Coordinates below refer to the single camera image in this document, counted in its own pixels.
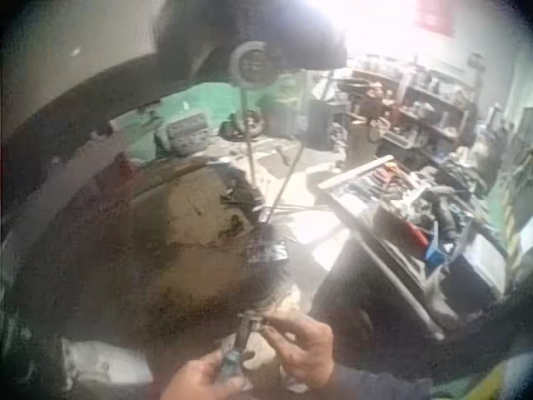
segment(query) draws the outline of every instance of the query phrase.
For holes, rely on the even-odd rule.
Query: white wall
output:
[[[474,76],[466,61],[470,53],[480,53],[487,64],[481,111],[496,102],[503,107],[506,105],[519,46],[531,40],[512,10],[486,0],[459,0],[455,37],[450,38],[416,27],[414,0],[375,0],[371,3],[373,5],[365,6],[366,9],[360,8],[359,4],[354,7],[354,13],[359,13],[359,17],[354,17],[347,26],[351,53],[380,53],[407,59],[416,54],[420,63],[453,74],[470,84],[474,82]],[[365,17],[368,8],[370,14]]]

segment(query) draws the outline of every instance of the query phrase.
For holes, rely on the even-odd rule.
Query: hand tool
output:
[[[229,378],[242,375],[241,362],[242,355],[247,349],[250,333],[259,329],[262,323],[262,316],[253,311],[246,311],[238,315],[240,322],[235,334],[233,348],[224,355],[218,379],[221,382]]]

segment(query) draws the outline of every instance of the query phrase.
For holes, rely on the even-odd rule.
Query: metal rod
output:
[[[250,175],[253,187],[257,188],[256,169],[253,162],[252,140],[250,139],[250,126],[248,125],[248,96],[246,89],[241,89],[241,114],[244,124],[244,136],[247,142],[248,162],[250,163]]]
[[[327,91],[330,89],[331,82],[333,81],[333,70],[331,70],[327,74],[327,82],[326,86],[324,87],[324,92],[322,92],[321,100],[324,101],[327,95]],[[292,174],[294,173],[294,170],[296,169],[296,165],[300,162],[301,155],[303,154],[303,150],[306,148],[306,141],[302,140],[300,142],[300,148],[298,148],[298,153],[296,157],[294,158],[294,161],[292,162],[291,167],[289,168],[289,172],[286,175],[285,181],[283,182],[283,185],[281,185],[280,191],[276,195],[276,199],[274,200],[274,203],[272,204],[270,213],[268,214],[268,217],[266,217],[266,224],[268,224],[272,218],[272,215],[274,215],[274,212],[276,211],[277,205],[281,200],[281,196],[283,196],[283,192],[285,192],[286,185],[291,180]]]

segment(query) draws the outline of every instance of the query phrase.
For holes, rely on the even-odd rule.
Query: blue object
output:
[[[433,223],[433,233],[430,235],[430,245],[426,251],[426,267],[430,273],[436,270],[444,261],[446,255],[439,249],[439,223]]]

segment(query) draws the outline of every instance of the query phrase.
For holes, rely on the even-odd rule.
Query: hand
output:
[[[266,315],[261,335],[276,350],[281,365],[311,388],[322,388],[333,373],[333,332],[329,325],[298,312]],[[292,342],[284,333],[296,335]]]
[[[239,393],[243,386],[241,377],[225,383],[215,382],[222,363],[222,352],[216,351],[190,361],[172,378],[162,400],[226,400]]]

